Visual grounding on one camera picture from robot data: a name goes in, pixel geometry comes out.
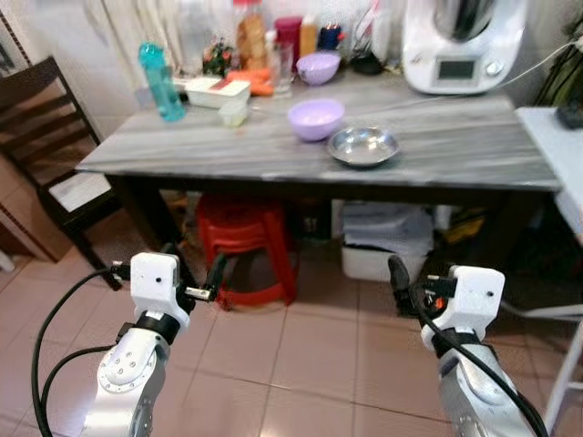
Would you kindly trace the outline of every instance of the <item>table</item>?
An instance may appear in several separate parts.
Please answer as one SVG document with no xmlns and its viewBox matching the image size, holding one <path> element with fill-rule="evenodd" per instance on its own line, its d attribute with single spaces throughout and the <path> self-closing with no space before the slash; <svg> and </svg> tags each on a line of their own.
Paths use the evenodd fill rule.
<svg viewBox="0 0 583 437">
<path fill-rule="evenodd" d="M 555 107 L 521 107 L 517 114 L 563 184 L 555 203 L 583 245 L 583 130 L 568 130 Z"/>
<path fill-rule="evenodd" d="M 356 170 L 325 146 L 303 144 L 286 113 L 307 98 L 333 97 L 347 125 L 389 127 L 402 154 Z M 388 74 L 338 75 L 325 86 L 297 84 L 290 99 L 259 98 L 247 122 L 221 125 L 216 111 L 192 107 L 168 124 L 156 111 L 131 117 L 77 167 L 104 173 L 150 243 L 179 230 L 159 190 L 278 198 L 343 198 L 481 206 L 492 218 L 465 262 L 501 267 L 520 231 L 560 184 L 503 94 L 427 97 Z"/>
</svg>

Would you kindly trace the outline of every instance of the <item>white kitchen appliance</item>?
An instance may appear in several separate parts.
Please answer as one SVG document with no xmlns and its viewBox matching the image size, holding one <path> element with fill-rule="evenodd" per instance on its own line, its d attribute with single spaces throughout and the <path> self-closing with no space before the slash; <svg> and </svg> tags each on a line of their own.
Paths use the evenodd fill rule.
<svg viewBox="0 0 583 437">
<path fill-rule="evenodd" d="M 527 0 L 409 0 L 404 75 L 429 94 L 478 94 L 502 83 L 515 63 Z"/>
</svg>

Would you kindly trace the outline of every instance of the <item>red plastic stool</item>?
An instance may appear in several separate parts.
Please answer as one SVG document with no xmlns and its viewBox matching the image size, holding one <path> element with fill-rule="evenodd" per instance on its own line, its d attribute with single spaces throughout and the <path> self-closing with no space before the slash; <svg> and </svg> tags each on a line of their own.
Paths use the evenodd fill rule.
<svg viewBox="0 0 583 437">
<path fill-rule="evenodd" d="M 231 304 L 262 305 L 283 299 L 290 305 L 296 296 L 295 268 L 290 265 L 291 241 L 285 231 L 283 208 L 277 202 L 262 199 L 230 198 L 204 195 L 197 207 L 199 233 L 210 264 L 218 252 L 226 255 L 266 249 L 278 283 L 253 292 L 238 293 L 221 287 L 217 302 L 227 310 Z"/>
</svg>

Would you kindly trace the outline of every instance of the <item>purple bowl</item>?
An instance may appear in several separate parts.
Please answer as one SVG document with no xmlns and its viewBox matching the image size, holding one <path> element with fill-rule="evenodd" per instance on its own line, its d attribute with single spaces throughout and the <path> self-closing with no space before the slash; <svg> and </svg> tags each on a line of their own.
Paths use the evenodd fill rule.
<svg viewBox="0 0 583 437">
<path fill-rule="evenodd" d="M 311 86 L 318 86 L 328 82 L 338 71 L 339 65 L 340 56 L 334 52 L 312 53 L 301 57 L 296 63 L 300 77 L 306 84 Z"/>
<path fill-rule="evenodd" d="M 306 100 L 288 111 L 293 131 L 304 141 L 329 137 L 340 127 L 343 117 L 343 104 L 331 98 Z"/>
</svg>

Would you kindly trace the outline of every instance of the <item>gray marble tabletop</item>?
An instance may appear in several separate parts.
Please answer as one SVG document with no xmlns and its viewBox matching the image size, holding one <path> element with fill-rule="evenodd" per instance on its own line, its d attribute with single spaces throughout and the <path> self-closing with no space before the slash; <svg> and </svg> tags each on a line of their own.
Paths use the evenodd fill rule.
<svg viewBox="0 0 583 437">
<path fill-rule="evenodd" d="M 308 99 L 332 97 L 346 107 L 346 126 L 391 129 L 400 156 L 358 170 L 334 160 L 325 142 L 304 144 L 286 113 Z M 295 86 L 291 98 L 255 98 L 244 125 L 226 128 L 216 110 L 191 107 L 166 123 L 139 112 L 77 169 L 107 175 L 170 176 L 378 186 L 555 191 L 559 181 L 501 93 L 428 97 L 404 80 L 340 74 L 331 83 Z"/>
</svg>

